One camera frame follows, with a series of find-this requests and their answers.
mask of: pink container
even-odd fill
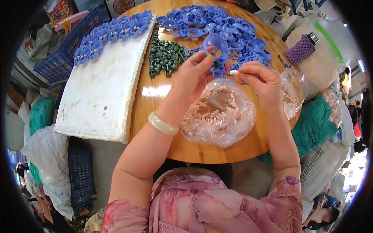
[[[88,14],[89,11],[82,11],[76,14],[73,14],[72,16],[67,17],[66,19],[70,20],[70,30],[72,30],[78,23],[79,21],[86,15]],[[59,22],[58,24],[54,25],[54,30],[58,32],[63,28],[62,22]]]

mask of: woman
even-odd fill
[[[301,231],[300,161],[283,110],[281,79],[256,61],[243,64],[235,78],[256,89],[268,114],[273,158],[268,196],[257,200],[237,193],[215,173],[191,167],[167,171],[152,188],[153,175],[170,148],[172,129],[213,80],[208,72],[212,64],[213,56],[203,51],[186,60],[155,111],[163,126],[147,123],[124,150],[113,172],[101,233]]]
[[[339,210],[336,208],[328,208],[327,206],[321,207],[321,202],[322,200],[318,202],[317,208],[309,214],[309,217],[303,223],[303,230],[306,228],[310,230],[317,230],[321,227],[330,225],[337,220]]]

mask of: blue plastic crate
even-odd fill
[[[93,178],[93,152],[89,149],[69,148],[71,205],[78,212],[96,200]]]
[[[103,23],[99,5],[91,8],[79,23],[69,32],[60,46],[44,61],[34,67],[34,71],[43,76],[51,84],[69,79],[74,67],[74,52],[82,38],[91,30]]]

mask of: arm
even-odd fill
[[[50,201],[48,201],[47,196],[44,193],[44,189],[42,187],[40,188],[40,195],[44,199],[44,202],[47,204],[48,208],[50,210],[53,210],[53,205],[52,205],[52,203]]]
[[[43,208],[44,217],[53,224],[53,218],[50,214],[47,204],[32,190],[32,195],[36,198],[39,205]]]
[[[273,159],[271,191],[283,177],[299,178],[301,171],[298,150],[283,111],[281,78],[258,61],[245,63],[238,71],[240,75],[235,78],[256,89],[260,104],[268,114],[268,139]]]
[[[317,212],[321,209],[321,201],[319,201],[319,203],[317,204],[317,208],[316,210],[311,214],[310,217],[307,218],[307,220],[303,223],[304,226],[308,226],[308,224],[310,223],[310,221],[313,219],[313,217],[317,214]]]
[[[178,127],[181,119],[212,81],[208,69],[213,57],[199,51],[173,75],[173,85],[155,114],[171,126]],[[173,137],[146,123],[120,157],[112,177],[109,203],[125,199],[149,208],[153,174],[166,159]]]

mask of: white foam board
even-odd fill
[[[135,37],[107,42],[100,55],[75,66],[63,92],[54,131],[124,142],[142,62],[154,25]]]

